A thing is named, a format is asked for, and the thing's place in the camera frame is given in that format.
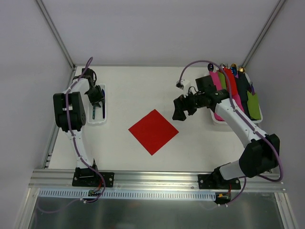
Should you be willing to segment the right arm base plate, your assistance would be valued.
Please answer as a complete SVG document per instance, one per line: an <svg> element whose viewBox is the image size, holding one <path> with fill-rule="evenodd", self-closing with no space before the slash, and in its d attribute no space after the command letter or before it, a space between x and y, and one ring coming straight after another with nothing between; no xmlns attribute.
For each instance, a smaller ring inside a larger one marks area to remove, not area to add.
<svg viewBox="0 0 305 229"><path fill-rule="evenodd" d="M197 178L199 189L241 189L240 180L238 178L225 180L222 177L215 177L212 174L198 174Z"/></svg>

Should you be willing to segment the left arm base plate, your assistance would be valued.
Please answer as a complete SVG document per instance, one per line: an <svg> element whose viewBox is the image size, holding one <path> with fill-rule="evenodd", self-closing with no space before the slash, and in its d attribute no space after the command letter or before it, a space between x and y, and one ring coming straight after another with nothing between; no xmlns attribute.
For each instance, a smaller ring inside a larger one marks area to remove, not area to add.
<svg viewBox="0 0 305 229"><path fill-rule="evenodd" d="M73 187L113 187L114 173L113 172L100 172L102 178L89 168L75 168L72 186Z"/></svg>

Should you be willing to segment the green handled spoon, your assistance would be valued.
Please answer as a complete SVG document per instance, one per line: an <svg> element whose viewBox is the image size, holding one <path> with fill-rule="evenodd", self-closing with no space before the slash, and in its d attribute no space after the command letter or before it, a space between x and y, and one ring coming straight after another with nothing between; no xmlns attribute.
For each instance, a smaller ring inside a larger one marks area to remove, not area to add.
<svg viewBox="0 0 305 229"><path fill-rule="evenodd" d="M93 105L92 107L92 119L95 120L95 113L96 113L96 106Z"/></svg>

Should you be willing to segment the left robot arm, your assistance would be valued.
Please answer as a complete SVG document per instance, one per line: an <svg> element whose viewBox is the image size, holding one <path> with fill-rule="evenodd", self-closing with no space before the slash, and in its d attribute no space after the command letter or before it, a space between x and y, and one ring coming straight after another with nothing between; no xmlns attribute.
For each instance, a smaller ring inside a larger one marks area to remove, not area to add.
<svg viewBox="0 0 305 229"><path fill-rule="evenodd" d="M106 91L96 81L95 71L86 67L67 90L53 95L55 123L70 140L76 156L75 180L83 179L88 186L97 185L100 175L85 141L84 126L87 118L100 124L106 117Z"/></svg>

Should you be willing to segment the red paper napkin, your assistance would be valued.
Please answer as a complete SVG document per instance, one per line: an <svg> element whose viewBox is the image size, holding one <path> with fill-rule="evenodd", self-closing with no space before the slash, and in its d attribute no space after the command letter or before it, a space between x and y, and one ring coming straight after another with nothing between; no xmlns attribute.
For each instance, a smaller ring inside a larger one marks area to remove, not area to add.
<svg viewBox="0 0 305 229"><path fill-rule="evenodd" d="M152 156L179 133L156 109L128 130Z"/></svg>

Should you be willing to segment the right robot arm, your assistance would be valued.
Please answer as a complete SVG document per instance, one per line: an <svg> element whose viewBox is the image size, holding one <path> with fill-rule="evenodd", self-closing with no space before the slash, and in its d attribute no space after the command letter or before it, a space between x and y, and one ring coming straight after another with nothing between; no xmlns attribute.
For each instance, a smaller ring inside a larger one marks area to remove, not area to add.
<svg viewBox="0 0 305 229"><path fill-rule="evenodd" d="M198 88L196 93L192 93L188 80L179 80L176 83L176 87L182 89L183 94L173 101L172 119L184 121L197 109L206 107L230 126L244 147L238 160L214 169L207 179L208 182L222 189L229 185L232 179L261 177L264 172L280 166L278 136L269 135L255 125L226 89L216 89L211 76L197 78L195 81Z"/></svg>

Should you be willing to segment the dark blue knife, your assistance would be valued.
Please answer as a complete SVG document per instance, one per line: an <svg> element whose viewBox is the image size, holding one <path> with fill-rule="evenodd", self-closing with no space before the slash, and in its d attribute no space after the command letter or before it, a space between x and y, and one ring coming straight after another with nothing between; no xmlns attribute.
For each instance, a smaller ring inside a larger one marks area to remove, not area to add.
<svg viewBox="0 0 305 229"><path fill-rule="evenodd" d="M105 90L102 89L103 101L102 101L102 118L105 119L105 108L106 108L106 98L105 98Z"/></svg>

